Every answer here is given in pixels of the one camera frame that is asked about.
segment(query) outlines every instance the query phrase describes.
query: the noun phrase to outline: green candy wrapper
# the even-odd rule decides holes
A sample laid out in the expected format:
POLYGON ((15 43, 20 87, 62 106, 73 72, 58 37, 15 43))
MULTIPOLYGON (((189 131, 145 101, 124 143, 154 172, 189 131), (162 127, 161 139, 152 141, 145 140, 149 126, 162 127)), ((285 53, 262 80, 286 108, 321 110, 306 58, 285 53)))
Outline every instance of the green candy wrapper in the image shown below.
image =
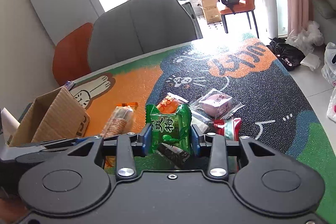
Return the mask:
POLYGON ((146 105, 146 123, 152 124, 152 149, 166 143, 190 153, 191 118, 187 104, 179 105, 173 114, 163 114, 155 105, 146 105))

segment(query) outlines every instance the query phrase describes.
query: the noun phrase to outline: wall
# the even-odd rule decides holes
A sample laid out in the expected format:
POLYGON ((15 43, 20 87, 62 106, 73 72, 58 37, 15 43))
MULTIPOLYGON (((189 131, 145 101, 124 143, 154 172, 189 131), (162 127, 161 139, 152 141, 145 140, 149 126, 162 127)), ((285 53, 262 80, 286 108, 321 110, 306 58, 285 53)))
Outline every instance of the wall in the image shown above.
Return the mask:
POLYGON ((58 87, 54 45, 30 0, 0 0, 0 108, 19 118, 29 102, 58 87))

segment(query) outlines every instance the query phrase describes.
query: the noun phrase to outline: colorful tablecloth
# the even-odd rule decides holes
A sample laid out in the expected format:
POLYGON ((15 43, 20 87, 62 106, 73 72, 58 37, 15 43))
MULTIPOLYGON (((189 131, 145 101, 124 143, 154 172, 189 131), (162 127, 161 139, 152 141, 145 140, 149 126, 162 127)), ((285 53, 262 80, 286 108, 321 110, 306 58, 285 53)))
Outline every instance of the colorful tablecloth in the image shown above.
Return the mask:
MULTIPOLYGON (((100 133, 119 103, 138 102, 133 131, 140 132, 145 105, 157 104, 167 92, 188 101, 209 88, 231 95, 245 105, 235 114, 242 118, 240 135, 291 155, 322 175, 325 195, 318 213, 336 223, 336 158, 327 135, 292 77, 258 39, 201 39, 107 67, 76 82, 71 94, 90 115, 86 136, 100 133)), ((138 160, 139 165, 170 167, 156 155, 138 160)))

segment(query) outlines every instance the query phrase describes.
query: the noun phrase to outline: sofa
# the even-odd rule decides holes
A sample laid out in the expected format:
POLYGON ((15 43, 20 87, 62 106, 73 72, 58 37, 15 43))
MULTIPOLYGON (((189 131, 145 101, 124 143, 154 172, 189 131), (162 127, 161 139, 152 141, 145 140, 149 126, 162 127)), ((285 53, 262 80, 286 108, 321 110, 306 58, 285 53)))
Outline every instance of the sofa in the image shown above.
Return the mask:
POLYGON ((320 25, 324 43, 336 42, 336 0, 311 0, 314 21, 320 25))

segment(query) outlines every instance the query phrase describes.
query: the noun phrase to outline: cardboard box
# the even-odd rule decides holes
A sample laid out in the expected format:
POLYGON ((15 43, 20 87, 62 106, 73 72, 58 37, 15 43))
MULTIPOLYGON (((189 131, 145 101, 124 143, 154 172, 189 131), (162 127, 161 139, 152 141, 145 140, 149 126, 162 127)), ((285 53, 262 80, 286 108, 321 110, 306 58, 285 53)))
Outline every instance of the cardboard box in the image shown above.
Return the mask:
POLYGON ((65 87, 37 97, 9 146, 83 137, 90 116, 65 87))
POLYGON ((203 10, 204 17, 208 24, 221 22, 221 14, 217 9, 218 0, 199 0, 199 6, 203 10))

